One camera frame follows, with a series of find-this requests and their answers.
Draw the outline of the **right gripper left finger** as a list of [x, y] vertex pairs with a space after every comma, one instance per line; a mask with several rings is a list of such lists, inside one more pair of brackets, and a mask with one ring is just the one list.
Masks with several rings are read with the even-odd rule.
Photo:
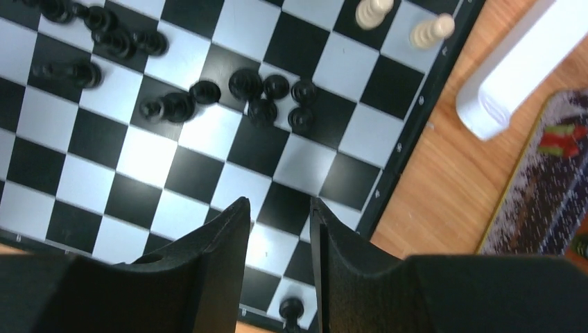
[[1, 257], [2, 332], [233, 332], [250, 234], [241, 197], [133, 263]]

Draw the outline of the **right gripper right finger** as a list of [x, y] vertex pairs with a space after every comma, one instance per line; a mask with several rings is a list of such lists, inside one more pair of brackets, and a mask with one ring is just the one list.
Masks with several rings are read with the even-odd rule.
[[562, 257], [400, 259], [311, 199], [320, 332], [586, 332], [587, 274]]

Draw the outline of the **black chess piece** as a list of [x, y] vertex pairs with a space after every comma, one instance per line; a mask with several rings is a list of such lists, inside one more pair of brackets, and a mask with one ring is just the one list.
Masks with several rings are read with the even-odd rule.
[[284, 299], [279, 306], [279, 315], [284, 319], [283, 332], [300, 333], [299, 319], [304, 314], [304, 305], [301, 299], [290, 297]]

